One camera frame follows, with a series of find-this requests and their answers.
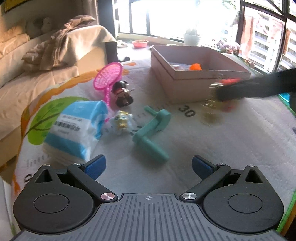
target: white flower pot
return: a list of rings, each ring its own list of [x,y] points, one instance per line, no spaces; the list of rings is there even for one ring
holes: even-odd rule
[[[184,34],[184,45],[197,46],[200,43],[200,36]]]

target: teal plastic toy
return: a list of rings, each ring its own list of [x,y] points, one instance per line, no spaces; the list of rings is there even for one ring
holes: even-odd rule
[[[170,122],[171,113],[165,109],[156,112],[149,106],[145,106],[144,110],[154,116],[154,119],[135,133],[133,141],[157,161],[165,162],[169,159],[168,154],[149,138],[157,131],[166,128]]]

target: brown blanket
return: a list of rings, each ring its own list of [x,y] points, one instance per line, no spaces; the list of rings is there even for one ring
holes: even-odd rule
[[[95,21],[95,19],[88,15],[79,15],[70,19],[69,22],[64,25],[64,28],[55,32],[49,40],[38,44],[23,56],[24,70],[37,72],[40,70],[51,70],[53,67],[61,67],[63,63],[60,61],[59,57],[66,34],[75,29],[88,26],[93,21]]]

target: cardboard box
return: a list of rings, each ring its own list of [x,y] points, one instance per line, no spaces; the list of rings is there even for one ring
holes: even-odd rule
[[[199,63],[203,70],[175,70],[169,63]],[[205,100],[210,85],[218,79],[248,79],[251,75],[233,60],[206,47],[154,46],[151,67],[172,103]]]

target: blue gripper pad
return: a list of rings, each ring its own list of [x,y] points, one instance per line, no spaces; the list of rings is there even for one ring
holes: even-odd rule
[[[81,166],[81,170],[96,180],[106,169],[106,158],[99,155]]]
[[[217,167],[203,159],[201,156],[195,155],[192,159],[192,169],[202,180],[204,180],[212,175],[217,170]]]

